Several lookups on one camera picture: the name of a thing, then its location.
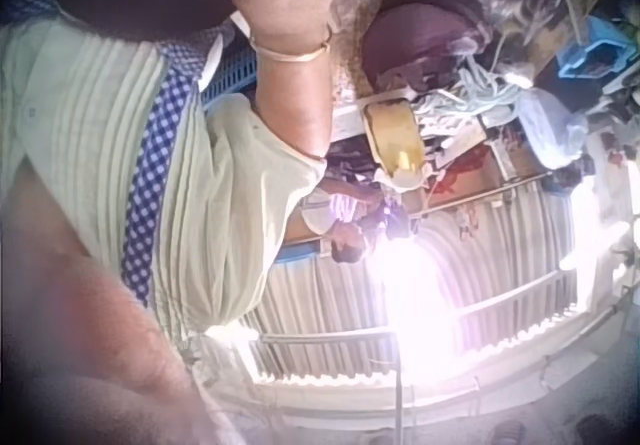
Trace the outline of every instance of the gold bangle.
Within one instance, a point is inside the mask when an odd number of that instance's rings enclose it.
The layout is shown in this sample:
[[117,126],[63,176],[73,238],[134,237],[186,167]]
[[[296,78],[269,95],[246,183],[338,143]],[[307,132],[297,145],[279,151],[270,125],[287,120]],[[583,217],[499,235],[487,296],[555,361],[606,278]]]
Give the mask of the gold bangle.
[[251,35],[251,37],[249,38],[249,43],[251,45],[251,48],[253,48],[256,53],[270,60],[287,63],[306,63],[312,62],[323,53],[328,53],[331,50],[331,45],[329,44],[329,42],[331,41],[331,37],[333,37],[333,31],[329,26],[327,26],[327,30],[329,30],[329,37],[320,44],[320,48],[318,48],[318,50],[316,50],[315,52],[304,53],[302,55],[288,55],[286,53],[280,53],[274,50],[269,50],[268,48],[261,47],[256,43],[256,39],[253,35]]

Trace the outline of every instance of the blue checkered trim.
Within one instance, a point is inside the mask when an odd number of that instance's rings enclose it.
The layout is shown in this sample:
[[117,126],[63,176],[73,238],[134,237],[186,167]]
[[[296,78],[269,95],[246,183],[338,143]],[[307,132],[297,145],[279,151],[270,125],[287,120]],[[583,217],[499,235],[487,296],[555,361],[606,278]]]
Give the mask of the blue checkered trim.
[[[9,0],[1,23],[60,12],[55,0]],[[153,101],[145,125],[127,201],[125,239],[121,260],[124,283],[144,306],[148,304],[151,264],[158,220],[178,125],[191,94],[199,99],[200,78],[218,29],[194,33],[186,40],[162,42],[158,48],[169,68]]]

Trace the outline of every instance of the cream pleated shirt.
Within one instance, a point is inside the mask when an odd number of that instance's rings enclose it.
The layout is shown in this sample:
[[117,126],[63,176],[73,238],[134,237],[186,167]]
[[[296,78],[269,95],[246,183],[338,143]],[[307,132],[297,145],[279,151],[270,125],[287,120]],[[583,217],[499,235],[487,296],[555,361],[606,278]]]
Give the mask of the cream pleated shirt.
[[[0,29],[0,199],[28,157],[89,253],[120,276],[127,197],[167,64],[150,43],[55,20]],[[184,339],[253,308],[295,204],[323,161],[278,139],[246,98],[179,126],[154,246],[150,308]]]

